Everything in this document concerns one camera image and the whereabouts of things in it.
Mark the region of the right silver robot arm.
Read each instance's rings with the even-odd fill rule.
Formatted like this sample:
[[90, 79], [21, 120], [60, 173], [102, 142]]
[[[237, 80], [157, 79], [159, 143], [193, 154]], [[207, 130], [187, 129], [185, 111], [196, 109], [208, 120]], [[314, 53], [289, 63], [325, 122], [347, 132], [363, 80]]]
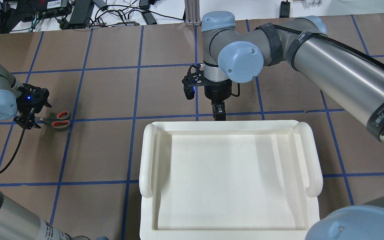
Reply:
[[[210, 83], [251, 81], [263, 66], [287, 61], [384, 143], [384, 64], [329, 38], [317, 16], [284, 25], [235, 31], [235, 17], [218, 11], [202, 21], [204, 78]], [[307, 240], [384, 240], [384, 197], [334, 211], [314, 223]]]

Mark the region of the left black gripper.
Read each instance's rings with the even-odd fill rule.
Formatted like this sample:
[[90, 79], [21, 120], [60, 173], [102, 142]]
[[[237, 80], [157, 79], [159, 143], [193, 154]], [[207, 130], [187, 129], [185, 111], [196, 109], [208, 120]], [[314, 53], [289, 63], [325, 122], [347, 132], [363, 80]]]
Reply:
[[18, 87], [18, 90], [21, 92], [20, 97], [18, 97], [18, 112], [21, 115], [15, 117], [15, 123], [22, 129], [41, 129], [41, 125], [38, 124], [41, 118], [35, 117], [35, 115], [31, 116], [30, 111], [34, 109], [33, 113], [38, 114], [43, 107], [52, 107], [48, 102], [49, 90], [31, 84], [23, 84], [23, 86]]

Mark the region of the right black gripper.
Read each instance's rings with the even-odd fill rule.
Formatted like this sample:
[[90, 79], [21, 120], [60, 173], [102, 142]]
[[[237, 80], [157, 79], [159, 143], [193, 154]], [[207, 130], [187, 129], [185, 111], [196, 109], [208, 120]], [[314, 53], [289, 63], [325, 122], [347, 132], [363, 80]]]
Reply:
[[231, 82], [220, 83], [219, 85], [204, 86], [204, 94], [212, 102], [212, 116], [215, 121], [226, 120], [224, 100], [231, 96]]

